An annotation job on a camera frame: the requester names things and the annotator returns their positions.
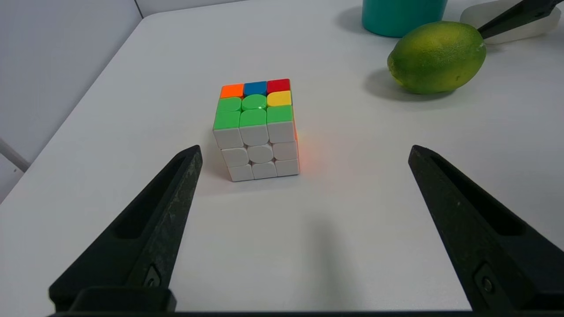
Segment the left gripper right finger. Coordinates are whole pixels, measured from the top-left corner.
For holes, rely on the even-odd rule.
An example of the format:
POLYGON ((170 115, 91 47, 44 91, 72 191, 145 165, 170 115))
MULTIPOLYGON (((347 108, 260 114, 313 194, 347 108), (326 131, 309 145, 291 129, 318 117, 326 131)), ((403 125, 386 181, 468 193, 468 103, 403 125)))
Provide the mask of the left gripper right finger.
POLYGON ((564 254, 428 148, 408 163, 473 311, 562 311, 564 254))

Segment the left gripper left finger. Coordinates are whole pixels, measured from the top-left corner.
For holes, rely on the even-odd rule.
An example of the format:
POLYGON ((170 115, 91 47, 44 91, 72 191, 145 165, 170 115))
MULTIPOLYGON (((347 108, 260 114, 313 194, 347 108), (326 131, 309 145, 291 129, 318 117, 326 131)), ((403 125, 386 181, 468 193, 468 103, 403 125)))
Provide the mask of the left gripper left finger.
POLYGON ((202 166, 200 146, 178 152, 49 287, 56 311, 174 311, 169 284, 202 166))

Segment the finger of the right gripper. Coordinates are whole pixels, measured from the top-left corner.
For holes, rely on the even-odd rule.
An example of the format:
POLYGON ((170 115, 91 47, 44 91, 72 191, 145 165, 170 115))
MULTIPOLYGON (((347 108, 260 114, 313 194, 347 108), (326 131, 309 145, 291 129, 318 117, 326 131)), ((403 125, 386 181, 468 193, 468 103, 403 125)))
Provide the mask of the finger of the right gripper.
POLYGON ((497 36, 550 16, 561 2, 561 0, 522 0, 478 28, 478 32, 484 40, 497 36))

